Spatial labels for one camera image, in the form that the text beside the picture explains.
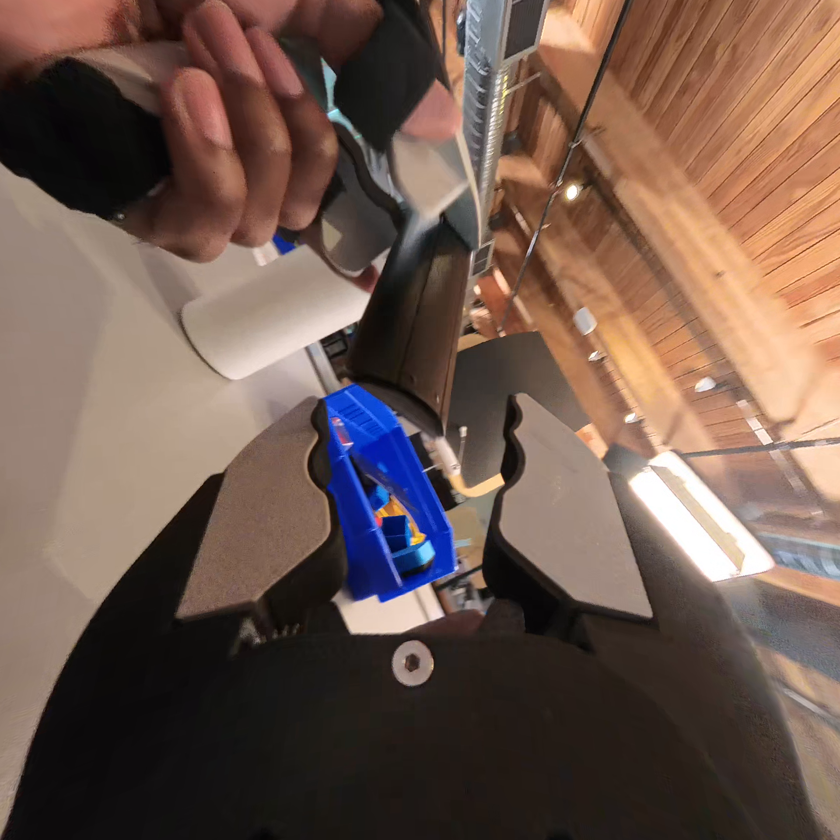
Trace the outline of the dark glossy sheet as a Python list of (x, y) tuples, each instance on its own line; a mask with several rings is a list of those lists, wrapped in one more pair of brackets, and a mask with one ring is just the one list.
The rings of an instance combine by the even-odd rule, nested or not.
[(374, 518), (395, 515), (415, 517), (417, 511), (405, 497), (402, 490), (390, 480), (382, 477), (363, 464), (359, 455), (351, 455), (351, 464), (360, 480), (362, 497), (373, 510)]

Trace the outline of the black curved electronic device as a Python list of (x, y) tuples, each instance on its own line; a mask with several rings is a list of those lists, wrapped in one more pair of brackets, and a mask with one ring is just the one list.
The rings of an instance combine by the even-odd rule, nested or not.
[(471, 251), (443, 217), (406, 223), (355, 330), (350, 381), (432, 438), (444, 435)]

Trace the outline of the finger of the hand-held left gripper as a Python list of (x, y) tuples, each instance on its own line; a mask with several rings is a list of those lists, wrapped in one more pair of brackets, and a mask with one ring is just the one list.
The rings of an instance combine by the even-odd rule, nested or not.
[(446, 221), (468, 249), (480, 248), (484, 223), (462, 130), (446, 140), (398, 132), (391, 144), (391, 178), (415, 215), (425, 222)]
[(320, 254), (340, 274), (357, 276), (396, 241), (403, 212), (374, 180), (355, 140), (339, 140), (339, 157), (317, 216)]

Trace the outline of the silver air duct with vent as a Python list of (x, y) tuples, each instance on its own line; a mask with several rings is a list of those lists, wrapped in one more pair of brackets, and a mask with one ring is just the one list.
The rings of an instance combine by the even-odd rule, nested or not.
[(490, 212), (505, 132), (508, 99), (520, 62), (539, 46), (549, 1), (468, 1), (465, 5), (465, 141), (476, 175), (479, 244), (470, 275), (489, 267)]

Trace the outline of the softbox light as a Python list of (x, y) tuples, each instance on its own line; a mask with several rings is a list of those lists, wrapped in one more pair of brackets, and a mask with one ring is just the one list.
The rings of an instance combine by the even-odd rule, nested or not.
[(682, 456), (673, 450), (644, 458), (613, 444), (603, 462), (628, 485), (709, 581), (771, 572), (776, 563)]

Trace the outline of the white panel stand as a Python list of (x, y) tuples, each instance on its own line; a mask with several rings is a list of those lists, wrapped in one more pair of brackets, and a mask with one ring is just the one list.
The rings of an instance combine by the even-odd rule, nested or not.
[(456, 449), (449, 443), (445, 434), (434, 437), (430, 441), (436, 463), (448, 479), (461, 480), (463, 478), (461, 458), (466, 447), (467, 433), (468, 427), (466, 425), (458, 426), (458, 446)]

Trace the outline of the person's left hand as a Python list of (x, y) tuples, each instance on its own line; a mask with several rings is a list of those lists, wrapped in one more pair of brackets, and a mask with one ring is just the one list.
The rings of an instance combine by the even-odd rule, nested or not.
[[(304, 41), (336, 74), (373, 36), (384, 2), (2, 2), (2, 89), (92, 49), (183, 43), (188, 66), (161, 85), (171, 176), (120, 226), (207, 263), (312, 225), (339, 157), (335, 128), (284, 51)], [(442, 80), (401, 131), (446, 140), (460, 127)]]

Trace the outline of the blue plastic bin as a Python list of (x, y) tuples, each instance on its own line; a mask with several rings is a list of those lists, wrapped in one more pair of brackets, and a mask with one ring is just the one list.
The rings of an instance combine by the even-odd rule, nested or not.
[[(360, 385), (347, 385), (328, 395), (323, 403), (327, 417), (341, 417), (353, 439), (346, 451), (330, 432), (332, 478), (329, 490), (335, 499), (348, 557), (348, 586), (356, 600), (377, 596), (381, 602), (412, 592), (453, 574), (457, 566), (452, 525), (413, 443), (394, 412)], [(434, 546), (434, 563), (425, 572), (403, 578), (396, 571), (392, 553), (382, 535), (382, 518), (375, 518), (362, 488), (351, 455), (391, 480), (415, 507), (410, 518), (412, 543), (428, 539)]]

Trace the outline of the black wood-edged panel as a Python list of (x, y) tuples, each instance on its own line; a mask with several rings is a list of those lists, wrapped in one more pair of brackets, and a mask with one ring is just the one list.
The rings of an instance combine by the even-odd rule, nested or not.
[(531, 396), (574, 432), (592, 422), (540, 332), (475, 344), (457, 352), (455, 361), (446, 438), (469, 489), (500, 474), (510, 396)]

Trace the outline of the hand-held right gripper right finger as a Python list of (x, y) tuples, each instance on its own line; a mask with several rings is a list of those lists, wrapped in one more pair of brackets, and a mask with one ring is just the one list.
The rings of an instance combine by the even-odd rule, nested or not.
[(655, 618), (608, 468), (530, 395), (510, 395), (502, 487), (485, 543), (485, 581), (521, 609), (529, 634), (565, 635), (582, 615)]

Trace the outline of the white plastic bottle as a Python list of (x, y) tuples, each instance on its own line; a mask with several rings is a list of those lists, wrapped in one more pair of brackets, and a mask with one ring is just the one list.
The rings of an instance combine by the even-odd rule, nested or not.
[(186, 303), (180, 318), (206, 364), (239, 381), (359, 321), (369, 297), (303, 246)]

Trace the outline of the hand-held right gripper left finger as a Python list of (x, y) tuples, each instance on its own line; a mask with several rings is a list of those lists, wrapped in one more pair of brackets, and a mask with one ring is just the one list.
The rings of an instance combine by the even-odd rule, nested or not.
[(326, 403), (309, 397), (226, 468), (175, 616), (243, 613), (260, 632), (302, 625), (343, 588), (349, 562), (329, 484)]

